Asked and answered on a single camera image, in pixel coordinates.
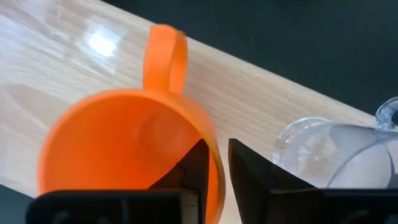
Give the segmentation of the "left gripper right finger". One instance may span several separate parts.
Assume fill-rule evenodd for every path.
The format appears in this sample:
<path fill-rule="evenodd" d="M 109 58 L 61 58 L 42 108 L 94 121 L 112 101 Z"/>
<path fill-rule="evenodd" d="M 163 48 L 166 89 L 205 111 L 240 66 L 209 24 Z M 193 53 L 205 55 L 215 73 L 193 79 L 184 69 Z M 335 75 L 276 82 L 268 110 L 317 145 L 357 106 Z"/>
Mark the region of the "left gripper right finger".
<path fill-rule="evenodd" d="M 243 223 L 397 223 L 396 189 L 322 189 L 239 141 L 229 174 Z"/>

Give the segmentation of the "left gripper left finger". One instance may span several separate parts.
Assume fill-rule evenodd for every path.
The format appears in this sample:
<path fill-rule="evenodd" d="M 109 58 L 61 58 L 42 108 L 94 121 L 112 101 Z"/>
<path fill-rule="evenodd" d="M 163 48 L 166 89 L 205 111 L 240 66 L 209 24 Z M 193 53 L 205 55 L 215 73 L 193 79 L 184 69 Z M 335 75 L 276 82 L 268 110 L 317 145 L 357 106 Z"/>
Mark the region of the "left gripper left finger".
<path fill-rule="evenodd" d="M 209 147 L 199 140 L 145 190 L 58 190 L 33 200 L 26 223 L 181 223 L 206 218 Z"/>

